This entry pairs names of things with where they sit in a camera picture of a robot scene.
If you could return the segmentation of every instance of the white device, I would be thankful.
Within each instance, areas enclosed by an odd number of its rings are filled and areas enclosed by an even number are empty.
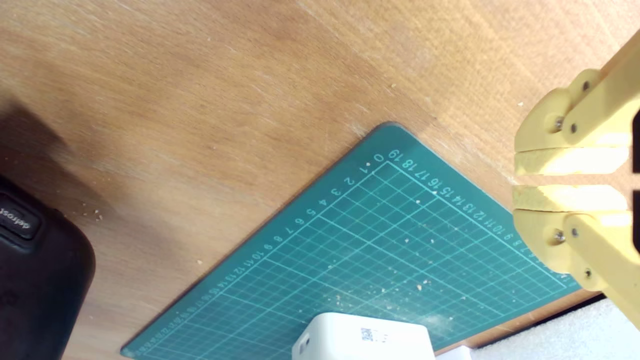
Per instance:
[[[291,354],[292,360],[435,360],[422,325],[339,313],[311,320]]]

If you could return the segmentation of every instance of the yellow 3d-printed part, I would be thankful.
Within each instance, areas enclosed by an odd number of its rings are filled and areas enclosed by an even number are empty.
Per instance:
[[[639,110],[640,31],[602,69],[581,72],[532,109],[516,134],[516,173],[614,172]],[[513,196],[516,229],[534,254],[603,291],[640,329],[640,254],[624,196],[606,185],[516,186]]]

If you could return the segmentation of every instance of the cutting mat grid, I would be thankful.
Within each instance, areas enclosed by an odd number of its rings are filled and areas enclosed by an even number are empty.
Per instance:
[[[138,357],[290,359],[310,317],[326,311],[420,323],[438,349],[575,286],[398,163],[364,166],[366,176],[309,210],[274,251]]]

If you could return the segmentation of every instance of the wooden table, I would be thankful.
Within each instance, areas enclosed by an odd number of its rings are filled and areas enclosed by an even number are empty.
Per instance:
[[[97,255],[65,359],[118,359],[381,122],[510,206],[523,117],[638,18],[633,0],[2,1],[0,172]]]

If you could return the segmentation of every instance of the green cutting mat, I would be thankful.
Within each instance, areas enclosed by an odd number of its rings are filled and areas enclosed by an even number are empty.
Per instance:
[[[122,354],[290,359],[327,311],[420,323],[437,350],[577,288],[531,254],[506,209],[384,124]]]

